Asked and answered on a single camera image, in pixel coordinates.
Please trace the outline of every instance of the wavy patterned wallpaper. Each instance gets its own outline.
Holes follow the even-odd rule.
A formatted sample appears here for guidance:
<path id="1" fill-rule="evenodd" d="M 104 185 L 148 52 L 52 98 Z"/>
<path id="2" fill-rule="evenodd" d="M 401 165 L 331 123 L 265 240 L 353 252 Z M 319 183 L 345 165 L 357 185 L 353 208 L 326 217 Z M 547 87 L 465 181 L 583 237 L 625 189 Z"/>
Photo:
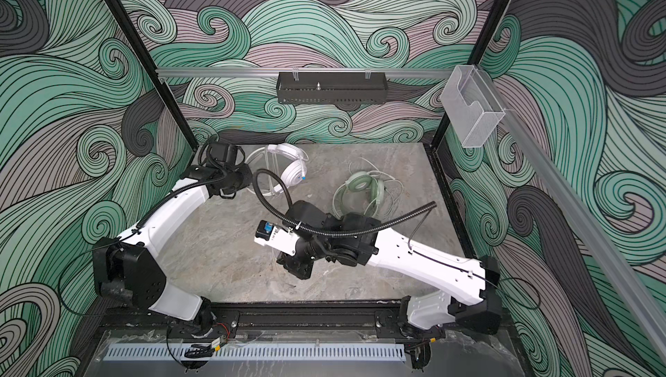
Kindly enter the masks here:
<path id="1" fill-rule="evenodd" d="M 159 67 L 453 67 L 489 0 L 122 0 Z M 200 139 L 429 141 L 444 82 L 396 79 L 385 105 L 281 105 L 275 79 L 172 79 Z"/>
<path id="2" fill-rule="evenodd" d="M 0 0 L 3 376 L 76 372 L 91 324 L 60 306 L 59 274 L 134 223 L 188 163 L 187 142 L 119 34 L 103 0 Z M 68 305 L 85 312 L 90 259 L 62 283 Z"/>
<path id="3" fill-rule="evenodd" d="M 636 274 L 666 308 L 665 0 L 512 0 L 482 66 Z M 538 376 L 666 376 L 510 133 L 446 174 L 478 255 L 534 283 L 510 300 Z M 532 305 L 516 282 L 509 293 Z"/>

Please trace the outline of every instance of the stone textured surface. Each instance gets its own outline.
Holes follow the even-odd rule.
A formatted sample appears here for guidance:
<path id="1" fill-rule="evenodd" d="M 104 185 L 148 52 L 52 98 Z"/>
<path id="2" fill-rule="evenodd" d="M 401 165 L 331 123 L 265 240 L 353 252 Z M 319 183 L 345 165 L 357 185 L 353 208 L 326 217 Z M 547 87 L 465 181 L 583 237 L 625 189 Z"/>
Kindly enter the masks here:
<path id="1" fill-rule="evenodd" d="M 257 147 L 243 146 L 248 154 Z M 369 164 L 358 158 L 362 156 L 404 183 L 405 191 L 395 216 L 431 200 L 437 202 L 437 208 L 421 225 L 414 240 L 453 255 L 463 255 L 420 143 L 301 147 L 309 154 L 310 161 L 307 179 L 290 189 L 294 202 L 307 200 L 330 212 L 334 191 L 349 177 L 349 163 L 353 163 L 354 171 L 371 170 Z M 286 163 L 287 160 L 280 158 L 281 169 Z M 253 169 L 263 166 L 263 162 L 257 161 Z M 396 190 L 395 182 L 387 185 L 391 191 Z M 345 202 L 348 199 L 350 205 L 362 205 L 365 197 L 357 193 Z M 281 211 L 287 210 L 282 195 L 269 200 Z M 169 241 L 159 262 L 175 284 L 216 302 L 401 298 L 434 290 L 401 273 L 370 266 L 342 266 L 325 260 L 315 262 L 312 277 L 301 281 L 275 263 L 270 247 L 254 243 L 254 231 L 262 219 L 276 221 L 247 190 L 241 190 L 234 200 L 213 197 L 197 208 Z M 419 220 L 406 221 L 395 230 L 409 235 Z"/>

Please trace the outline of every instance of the red wire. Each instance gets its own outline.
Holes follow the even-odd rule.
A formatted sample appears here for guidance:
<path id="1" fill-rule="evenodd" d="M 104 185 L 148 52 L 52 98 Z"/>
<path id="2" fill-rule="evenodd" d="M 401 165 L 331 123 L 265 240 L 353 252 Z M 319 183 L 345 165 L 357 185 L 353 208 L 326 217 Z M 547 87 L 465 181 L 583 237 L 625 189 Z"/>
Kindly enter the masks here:
<path id="1" fill-rule="evenodd" d="M 227 325 L 223 323 L 217 323 L 217 324 L 222 325 L 224 327 L 224 330 L 227 332 L 227 339 L 229 339 L 229 337 L 231 337 L 231 332 L 229 332 L 229 328 L 227 328 Z"/>

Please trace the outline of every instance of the green headphones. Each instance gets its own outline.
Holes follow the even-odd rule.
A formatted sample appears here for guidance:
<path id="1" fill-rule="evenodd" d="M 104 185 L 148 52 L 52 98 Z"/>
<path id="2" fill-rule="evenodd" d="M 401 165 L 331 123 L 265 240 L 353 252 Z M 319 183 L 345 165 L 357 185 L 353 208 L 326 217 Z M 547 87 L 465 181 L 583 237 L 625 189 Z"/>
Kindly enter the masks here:
<path id="1" fill-rule="evenodd" d="M 365 171 L 352 174 L 349 179 L 347 179 L 335 191 L 333 195 L 333 215 L 340 219 L 342 218 L 342 215 L 349 213 L 342 203 L 342 198 L 344 197 L 345 192 L 363 192 L 364 190 L 370 191 L 370 204 L 366 207 L 366 210 L 363 211 L 363 215 L 372 217 L 376 216 L 384 203 L 384 191 L 386 189 L 384 181 L 377 179 Z"/>

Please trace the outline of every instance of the slotted plastic strip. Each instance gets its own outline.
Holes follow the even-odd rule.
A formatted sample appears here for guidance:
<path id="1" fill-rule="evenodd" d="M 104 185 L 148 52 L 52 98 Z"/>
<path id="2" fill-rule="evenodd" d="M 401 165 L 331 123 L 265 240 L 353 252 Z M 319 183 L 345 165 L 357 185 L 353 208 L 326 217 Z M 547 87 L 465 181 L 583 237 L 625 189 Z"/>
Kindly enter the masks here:
<path id="1" fill-rule="evenodd" d="M 209 358 L 186 358 L 191 344 L 169 343 L 171 353 L 179 360 L 202 361 L 405 361 L 402 344 L 229 344 Z M 111 344 L 104 361 L 171 360 L 167 345 Z"/>

